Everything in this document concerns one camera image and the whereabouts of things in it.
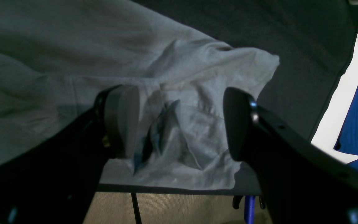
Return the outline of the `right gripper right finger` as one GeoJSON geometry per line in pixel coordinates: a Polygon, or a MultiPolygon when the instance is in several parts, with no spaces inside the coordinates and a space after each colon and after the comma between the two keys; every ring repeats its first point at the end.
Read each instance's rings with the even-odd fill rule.
{"type": "Polygon", "coordinates": [[[238,88],[225,89],[223,116],[230,155],[256,172],[274,224],[358,224],[358,170],[238,88]]]}

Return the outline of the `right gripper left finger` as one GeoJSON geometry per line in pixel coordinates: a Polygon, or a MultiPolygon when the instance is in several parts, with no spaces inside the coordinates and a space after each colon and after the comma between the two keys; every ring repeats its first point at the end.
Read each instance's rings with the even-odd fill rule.
{"type": "Polygon", "coordinates": [[[134,155],[140,90],[117,85],[52,138],[0,165],[0,224],[81,224],[109,159],[134,155]]]}

